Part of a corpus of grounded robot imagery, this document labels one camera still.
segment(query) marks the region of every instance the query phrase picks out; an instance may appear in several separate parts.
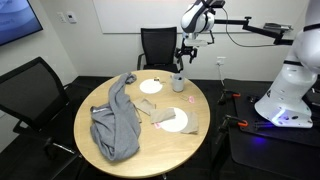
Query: tv screen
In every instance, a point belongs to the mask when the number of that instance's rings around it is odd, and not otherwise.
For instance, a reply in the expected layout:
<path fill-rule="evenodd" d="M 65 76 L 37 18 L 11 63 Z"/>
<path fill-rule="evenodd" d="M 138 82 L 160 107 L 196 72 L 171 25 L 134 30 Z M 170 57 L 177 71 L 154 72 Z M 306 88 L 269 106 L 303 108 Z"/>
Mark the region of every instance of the tv screen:
<path fill-rule="evenodd" d="M 42 29 L 28 0 L 0 0 L 0 46 Z"/>

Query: gray mug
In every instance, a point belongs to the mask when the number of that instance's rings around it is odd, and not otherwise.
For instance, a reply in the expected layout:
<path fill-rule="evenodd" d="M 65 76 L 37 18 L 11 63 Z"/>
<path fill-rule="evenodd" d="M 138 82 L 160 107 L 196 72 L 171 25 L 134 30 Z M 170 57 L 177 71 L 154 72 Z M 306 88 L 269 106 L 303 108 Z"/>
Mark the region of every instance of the gray mug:
<path fill-rule="evenodd" d="M 173 74 L 172 77 L 172 89 L 175 92 L 181 92 L 184 88 L 184 77 L 181 74 Z"/>

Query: white plate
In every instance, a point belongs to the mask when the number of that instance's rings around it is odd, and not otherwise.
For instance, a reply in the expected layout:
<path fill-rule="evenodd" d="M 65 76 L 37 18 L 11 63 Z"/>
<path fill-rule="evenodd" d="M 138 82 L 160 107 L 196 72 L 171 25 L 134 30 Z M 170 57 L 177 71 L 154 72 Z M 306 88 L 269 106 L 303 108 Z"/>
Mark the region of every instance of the white plate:
<path fill-rule="evenodd" d="M 176 113 L 175 118 L 160 123 L 161 128 L 168 132 L 179 132 L 188 124 L 188 116 L 183 110 L 174 108 L 174 112 Z"/>
<path fill-rule="evenodd" d="M 146 94 L 154 94 L 162 89 L 162 84 L 154 79 L 147 79 L 140 84 L 140 90 Z"/>

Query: gray sweater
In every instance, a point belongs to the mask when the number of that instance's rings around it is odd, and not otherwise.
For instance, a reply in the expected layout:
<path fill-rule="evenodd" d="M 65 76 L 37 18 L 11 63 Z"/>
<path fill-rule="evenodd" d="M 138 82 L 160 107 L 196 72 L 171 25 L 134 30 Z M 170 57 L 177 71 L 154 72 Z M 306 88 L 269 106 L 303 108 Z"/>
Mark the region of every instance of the gray sweater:
<path fill-rule="evenodd" d="M 129 158 L 139 149 L 140 124 L 130 97 L 124 93 L 125 84 L 135 80 L 134 74 L 122 74 L 109 89 L 109 103 L 91 108 L 92 138 L 111 161 Z"/>

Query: black office chair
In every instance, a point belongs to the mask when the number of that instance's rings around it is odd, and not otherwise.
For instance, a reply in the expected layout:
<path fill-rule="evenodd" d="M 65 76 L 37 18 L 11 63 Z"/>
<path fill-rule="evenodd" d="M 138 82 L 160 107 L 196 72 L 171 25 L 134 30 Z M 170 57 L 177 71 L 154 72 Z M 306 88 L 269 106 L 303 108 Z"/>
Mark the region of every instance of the black office chair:
<path fill-rule="evenodd" d="M 13 131 L 43 140 L 49 157 L 53 147 L 72 154 L 51 179 L 81 157 L 73 138 L 74 116 L 80 103 L 73 105 L 59 77 L 41 57 L 0 77 L 0 110 L 19 120 Z"/>
<path fill-rule="evenodd" d="M 146 65 L 143 69 L 159 69 L 178 73 L 183 70 L 181 57 L 177 60 L 180 65 L 174 64 L 176 51 L 177 28 L 141 28 L 143 54 L 138 57 L 137 70 L 141 69 L 142 57 L 145 55 Z"/>

